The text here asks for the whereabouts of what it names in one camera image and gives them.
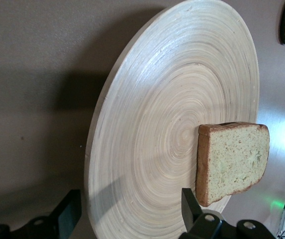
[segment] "concentric rings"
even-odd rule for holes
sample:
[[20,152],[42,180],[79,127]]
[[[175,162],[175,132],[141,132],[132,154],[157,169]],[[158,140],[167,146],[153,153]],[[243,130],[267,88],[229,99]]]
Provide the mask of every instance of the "concentric rings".
[[178,238],[198,126],[255,122],[258,101],[254,44],[229,5],[189,0],[150,20],[114,65],[91,122],[85,188],[97,237]]

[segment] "bread slice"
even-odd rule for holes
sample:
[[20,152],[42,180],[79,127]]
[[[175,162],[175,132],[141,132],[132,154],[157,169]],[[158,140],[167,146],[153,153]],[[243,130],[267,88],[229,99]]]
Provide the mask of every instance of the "bread slice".
[[198,132],[196,198],[200,205],[208,207],[260,181],[270,146],[265,125],[203,124]]

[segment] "black clamp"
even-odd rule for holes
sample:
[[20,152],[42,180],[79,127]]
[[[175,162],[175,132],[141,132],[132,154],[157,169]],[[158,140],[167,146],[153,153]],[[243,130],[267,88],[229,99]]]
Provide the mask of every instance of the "black clamp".
[[68,239],[81,215],[80,190],[71,190],[49,216],[34,218],[13,232],[0,224],[0,239]]
[[190,188],[181,193],[181,212],[187,232],[179,239],[275,239],[254,220],[241,220],[234,227],[215,214],[203,213]]

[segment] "bread crust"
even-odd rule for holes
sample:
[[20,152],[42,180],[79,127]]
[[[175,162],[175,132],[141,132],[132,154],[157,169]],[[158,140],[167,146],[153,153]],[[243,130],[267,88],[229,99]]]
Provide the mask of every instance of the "bread crust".
[[[208,207],[210,204],[217,202],[221,200],[223,197],[215,200],[214,202],[208,201],[208,183],[209,183],[209,174],[208,174],[208,168],[209,168],[209,152],[210,152],[210,133],[211,132],[217,132],[221,130],[231,130],[235,127],[248,127],[251,125],[258,126],[258,130],[266,130],[269,132],[267,126],[264,124],[256,124],[256,123],[249,123],[249,122],[230,122],[230,123],[222,123],[222,124],[202,124],[199,126],[198,133],[198,149],[197,149],[197,174],[196,174],[196,198],[198,200],[198,203],[204,207]],[[245,192],[249,190],[253,185],[260,182],[262,179],[264,173],[262,176],[256,181],[253,182],[251,185],[249,185],[247,188],[243,190],[238,190],[233,192],[229,195],[234,195],[238,193]]]

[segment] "bamboo plate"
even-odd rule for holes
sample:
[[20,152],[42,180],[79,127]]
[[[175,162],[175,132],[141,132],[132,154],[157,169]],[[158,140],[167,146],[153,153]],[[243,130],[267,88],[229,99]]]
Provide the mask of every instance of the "bamboo plate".
[[150,20],[115,63],[91,122],[85,189],[96,236],[178,238],[198,126],[255,122],[258,101],[255,47],[233,8],[188,0]]

